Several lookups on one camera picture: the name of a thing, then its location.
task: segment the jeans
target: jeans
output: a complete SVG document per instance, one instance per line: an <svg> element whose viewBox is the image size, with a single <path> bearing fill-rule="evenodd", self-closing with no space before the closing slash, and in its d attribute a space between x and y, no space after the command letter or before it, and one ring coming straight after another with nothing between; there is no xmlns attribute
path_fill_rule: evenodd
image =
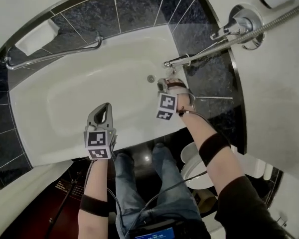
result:
<svg viewBox="0 0 299 239"><path fill-rule="evenodd" d="M124 153L119 153L115 161L116 196L122 209L124 231L120 225L120 212L117 208L116 227L121 239L132 225L133 221L145 206L144 200L137 192L134 175L134 161ZM183 180L178 171L176 162L169 149L162 143L156 144L152 151L152 164L162 180L160 192ZM142 212L134 229L149 222L155 217L168 219L185 218L186 220L199 220L201 217L193 195L185 183L168 190L157 199L157 206Z"/></svg>

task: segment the black pole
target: black pole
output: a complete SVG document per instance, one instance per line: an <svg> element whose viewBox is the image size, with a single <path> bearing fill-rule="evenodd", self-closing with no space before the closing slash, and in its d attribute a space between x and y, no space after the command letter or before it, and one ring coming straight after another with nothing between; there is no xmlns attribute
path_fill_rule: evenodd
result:
<svg viewBox="0 0 299 239"><path fill-rule="evenodd" d="M64 197L64 199L63 199L63 201L62 201L62 203L61 203L61 205L60 205L60 207L59 207L58 212L56 213L56 215L55 215L54 218L50 218L50 220L49 220L49 223L50 223L50 224L49 224L48 230L46 231L46 234L45 234L45 237L44 237L45 239L48 239L48 238L49 238L50 233L51 233L51 231L52 231L52 229L53 229L53 227L54 227L54 225L55 225L55 223L56 223L58 217L60 216L60 214L61 214L61 212L62 212L62 210L63 210L63 207L64 207L64 205L65 205L67 199L68 199L69 196L71 195L71 193L72 193L72 191L73 191L75 185L78 183L78 180L79 180L79 178L81 177L81 175L82 175L82 172L79 172L79 173L78 173L78 177L76 178L76 180L74 180L74 181L72 180L72 181L71 181L71 184L72 184L72 185L71 185L71 188L69 189L68 193L65 195L65 197Z"/></svg>

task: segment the overflow drain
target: overflow drain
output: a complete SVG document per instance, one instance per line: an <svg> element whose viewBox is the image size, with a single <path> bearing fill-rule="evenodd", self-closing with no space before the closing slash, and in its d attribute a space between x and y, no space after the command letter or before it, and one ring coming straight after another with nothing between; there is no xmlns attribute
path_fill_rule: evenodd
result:
<svg viewBox="0 0 299 239"><path fill-rule="evenodd" d="M153 83L154 81L155 81L155 76L152 74L148 75L148 82Z"/></svg>

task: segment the blue screen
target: blue screen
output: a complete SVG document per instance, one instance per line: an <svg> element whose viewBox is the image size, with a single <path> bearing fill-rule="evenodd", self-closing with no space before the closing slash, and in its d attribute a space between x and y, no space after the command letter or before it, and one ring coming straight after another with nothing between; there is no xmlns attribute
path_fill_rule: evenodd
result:
<svg viewBox="0 0 299 239"><path fill-rule="evenodd" d="M154 232L152 234L148 234L145 236L140 236L140 237L135 237L135 239L174 239L175 235L174 235L174 231L173 228L169 228L169 229L165 229L165 230L161 230L158 232Z"/></svg>

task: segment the white bathtub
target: white bathtub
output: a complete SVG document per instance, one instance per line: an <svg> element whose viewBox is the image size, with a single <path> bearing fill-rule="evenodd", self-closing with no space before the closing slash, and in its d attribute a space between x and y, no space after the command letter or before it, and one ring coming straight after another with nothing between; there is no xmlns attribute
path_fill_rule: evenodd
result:
<svg viewBox="0 0 299 239"><path fill-rule="evenodd" d="M117 129L115 149L139 144L184 127L178 116L157 119L157 86L169 76L162 67L178 52L167 25L122 34L96 51L63 57L10 92L22 144L33 166L85 157L88 114L109 102ZM183 70L177 76L186 82Z"/></svg>

